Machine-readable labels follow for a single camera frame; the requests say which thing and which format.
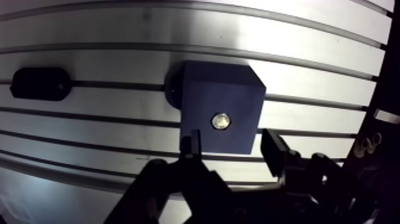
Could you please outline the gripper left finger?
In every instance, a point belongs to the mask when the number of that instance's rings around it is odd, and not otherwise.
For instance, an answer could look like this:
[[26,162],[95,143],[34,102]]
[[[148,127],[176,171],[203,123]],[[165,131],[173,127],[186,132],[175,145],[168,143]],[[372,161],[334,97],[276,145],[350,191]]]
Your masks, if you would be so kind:
[[190,208],[187,223],[228,223],[235,219],[232,191],[202,162],[199,130],[182,138],[177,161],[151,160],[128,187],[106,223],[158,223],[171,194]]

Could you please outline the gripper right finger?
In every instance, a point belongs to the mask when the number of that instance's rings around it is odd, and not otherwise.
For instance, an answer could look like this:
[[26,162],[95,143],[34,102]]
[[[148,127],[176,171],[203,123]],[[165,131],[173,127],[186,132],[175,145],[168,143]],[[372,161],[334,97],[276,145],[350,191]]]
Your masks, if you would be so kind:
[[260,151],[286,195],[304,197],[298,207],[311,223],[373,223],[379,214],[377,195],[323,153],[303,158],[275,131],[262,130]]

